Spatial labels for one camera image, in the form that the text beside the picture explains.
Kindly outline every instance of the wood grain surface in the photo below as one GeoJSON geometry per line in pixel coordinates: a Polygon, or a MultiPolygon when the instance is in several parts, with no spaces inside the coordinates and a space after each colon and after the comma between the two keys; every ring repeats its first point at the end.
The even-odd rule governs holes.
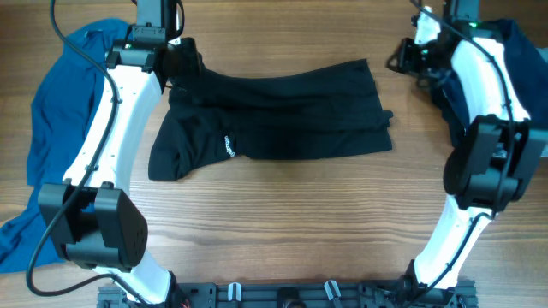
{"type": "MultiPolygon", "coordinates": [[[[70,33],[105,17],[134,21],[129,0],[59,1],[70,33]]],[[[441,0],[426,1],[440,9],[441,0]]],[[[147,179],[166,97],[146,126],[131,196],[146,217],[148,248],[179,281],[279,282],[397,278],[424,247],[444,205],[442,173],[451,152],[447,125],[414,80],[384,62],[414,29],[406,0],[187,0],[185,36],[222,74],[296,74],[369,59],[381,102],[394,111],[394,150],[321,161],[244,157],[195,170],[178,182],[147,179]]],[[[515,18],[548,46],[548,1],[484,0],[485,20],[515,18]]],[[[26,207],[30,103],[61,55],[45,0],[0,0],[0,221],[26,207]]],[[[462,269],[481,307],[548,307],[548,163],[519,204],[480,238],[462,269]]],[[[92,275],[71,264],[36,271],[44,289],[92,275]]],[[[22,273],[0,275],[0,307],[94,307],[98,282],[53,299],[27,291],[22,273]]]]}

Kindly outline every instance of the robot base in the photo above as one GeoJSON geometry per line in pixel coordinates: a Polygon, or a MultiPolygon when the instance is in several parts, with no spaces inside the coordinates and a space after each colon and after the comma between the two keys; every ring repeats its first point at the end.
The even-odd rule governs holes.
{"type": "MultiPolygon", "coordinates": [[[[218,286],[214,283],[180,283],[188,296],[188,308],[398,308],[390,287],[398,281],[364,281],[336,285],[340,297],[328,295],[323,284],[240,285],[218,286]]],[[[119,287],[101,287],[98,308],[133,308],[119,287]]],[[[474,281],[459,281],[447,305],[417,303],[420,308],[477,308],[474,281]]]]}

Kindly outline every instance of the wire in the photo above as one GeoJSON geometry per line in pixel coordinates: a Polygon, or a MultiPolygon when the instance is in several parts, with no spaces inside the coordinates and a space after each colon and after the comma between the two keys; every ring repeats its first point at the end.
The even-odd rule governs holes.
{"type": "Polygon", "coordinates": [[[480,218],[482,217],[485,217],[487,219],[490,219],[491,215],[487,214],[487,213],[480,213],[478,214],[473,220],[472,220],[472,224],[470,225],[470,228],[468,229],[467,233],[466,233],[466,236],[464,237],[464,239],[462,240],[462,243],[461,245],[459,246],[459,249],[456,251],[455,253],[455,256],[453,257],[453,259],[451,260],[451,262],[449,262],[447,264],[447,267],[445,268],[445,270],[442,272],[442,274],[440,276],[438,276],[438,278],[430,284],[430,286],[428,286],[422,293],[420,293],[419,295],[417,295],[414,299],[412,299],[407,305],[403,306],[403,308],[409,308],[410,306],[416,304],[424,295],[428,294],[430,291],[432,291],[444,278],[445,276],[451,272],[451,270],[453,269],[453,266],[455,266],[456,262],[458,261],[458,259],[461,257],[461,254],[462,254],[462,251],[464,251],[464,248],[466,248],[466,244],[468,243],[468,241],[470,240],[470,237],[472,236],[472,233],[474,232],[476,226],[478,225],[478,222],[480,222],[480,218]]]}
{"type": "MultiPolygon", "coordinates": [[[[458,36],[459,38],[469,42],[472,46],[477,48],[481,53],[483,53],[485,55],[485,57],[487,57],[487,59],[489,60],[491,65],[495,68],[495,71],[497,71],[498,78],[499,78],[500,83],[503,87],[504,107],[506,108],[506,110],[508,112],[508,123],[509,123],[509,125],[508,125],[509,144],[508,144],[506,162],[504,163],[502,172],[500,174],[500,180],[498,181],[497,192],[495,194],[495,200],[493,202],[494,208],[498,209],[498,208],[500,208],[500,204],[501,204],[502,196],[503,196],[503,182],[504,182],[504,179],[508,176],[509,168],[510,168],[510,165],[511,165],[511,162],[512,162],[512,157],[514,156],[514,146],[515,146],[514,115],[512,113],[512,105],[511,105],[512,102],[510,101],[510,98],[509,98],[508,86],[506,85],[506,81],[504,79],[503,71],[498,66],[498,63],[495,60],[495,58],[491,54],[489,54],[489,52],[487,52],[487,50],[485,50],[485,48],[481,47],[481,45],[479,45],[478,43],[473,41],[471,38],[466,37],[460,31],[456,30],[453,26],[451,26],[450,24],[445,22],[443,19],[441,19],[438,16],[436,16],[435,14],[433,14],[432,12],[428,12],[426,9],[424,9],[420,5],[420,3],[415,2],[415,0],[409,0],[409,2],[411,2],[411,4],[413,4],[417,9],[419,9],[420,12],[424,13],[428,17],[430,17],[430,18],[434,19],[435,21],[437,21],[442,27],[445,27],[445,28],[449,29],[456,36],[458,36]]],[[[491,218],[494,218],[496,214],[497,214],[497,212],[494,210],[492,215],[491,215],[491,218]]]]}
{"type": "Polygon", "coordinates": [[[112,76],[110,76],[110,74],[106,71],[106,69],[104,69],[99,63],[95,62],[80,47],[78,47],[78,46],[74,45],[72,42],[70,42],[70,40],[68,40],[61,33],[61,31],[59,30],[59,27],[57,26],[57,23],[55,21],[55,2],[56,2],[56,0],[51,0],[50,1],[50,20],[51,20],[51,25],[53,26],[53,30],[55,31],[57,36],[68,47],[70,47],[72,50],[74,50],[78,55],[82,56],[84,59],[88,60],[107,79],[107,81],[109,82],[110,88],[112,89],[112,109],[110,110],[109,120],[108,120],[108,122],[106,124],[106,127],[104,129],[103,136],[101,137],[101,140],[99,141],[97,149],[93,153],[93,157],[92,157],[91,162],[86,167],[86,173],[82,177],[82,180],[80,181],[78,186],[76,186],[74,191],[68,197],[67,201],[65,201],[63,206],[61,206],[61,209],[59,209],[59,211],[55,214],[55,216],[51,220],[50,224],[45,229],[44,234],[40,238],[40,241],[39,241],[36,249],[34,250],[33,255],[31,256],[31,260],[29,262],[28,269],[27,269],[27,274],[26,274],[27,287],[32,293],[34,293],[38,296],[51,297],[51,296],[59,296],[59,295],[63,295],[63,294],[66,294],[66,293],[70,293],[70,292],[72,292],[76,289],[84,287],[84,286],[86,286],[86,285],[88,285],[92,282],[98,281],[100,279],[110,278],[113,281],[117,282],[121,287],[123,287],[130,294],[132,294],[144,306],[148,307],[148,304],[143,300],[143,298],[140,295],[138,295],[125,281],[123,281],[118,275],[115,275],[115,274],[96,275],[96,276],[94,276],[92,278],[89,278],[85,281],[77,283],[77,284],[73,285],[72,287],[67,287],[67,288],[64,288],[62,290],[57,290],[57,291],[42,291],[42,290],[37,289],[34,286],[33,271],[34,271],[34,267],[36,265],[36,261],[38,259],[38,255],[40,254],[40,251],[44,247],[44,243],[47,241],[48,237],[50,236],[51,231],[57,225],[57,223],[59,222],[59,220],[61,219],[63,214],[67,211],[68,208],[70,208],[70,207],[72,207],[76,204],[77,198],[79,197],[82,188],[84,187],[84,185],[87,183],[87,181],[91,177],[92,172],[96,169],[97,161],[99,160],[101,152],[104,149],[104,145],[106,144],[106,141],[107,141],[107,139],[110,135],[110,131],[112,130],[114,120],[116,119],[116,112],[117,112],[117,109],[118,109],[118,104],[121,102],[120,101],[120,94],[118,92],[118,87],[116,85],[116,82],[112,79],[112,76]]]}

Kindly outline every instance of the black garment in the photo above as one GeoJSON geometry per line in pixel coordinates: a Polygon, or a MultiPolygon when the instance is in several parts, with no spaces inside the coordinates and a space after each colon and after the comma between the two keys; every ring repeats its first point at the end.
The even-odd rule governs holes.
{"type": "Polygon", "coordinates": [[[318,159],[391,150],[366,60],[295,76],[181,77],[152,147],[151,180],[176,180],[234,155],[318,159]]]}

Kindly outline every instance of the black bracket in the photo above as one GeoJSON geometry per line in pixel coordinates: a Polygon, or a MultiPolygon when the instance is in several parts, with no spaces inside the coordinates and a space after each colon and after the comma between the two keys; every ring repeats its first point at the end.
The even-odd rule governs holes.
{"type": "Polygon", "coordinates": [[[494,115],[477,116],[471,124],[444,170],[445,191],[456,196],[460,209],[474,206],[500,212],[523,196],[548,142],[548,130],[524,121],[516,123],[514,131],[509,136],[509,122],[494,115]],[[510,139],[515,139],[514,155],[501,183],[510,139]],[[499,185],[502,196],[496,204],[499,185]]]}
{"type": "MultiPolygon", "coordinates": [[[[66,184],[44,184],[38,203],[45,223],[74,191],[66,184]]],[[[66,210],[51,231],[60,258],[84,269],[97,266],[129,272],[145,254],[148,227],[128,195],[121,189],[85,187],[78,201],[66,210]]]]}

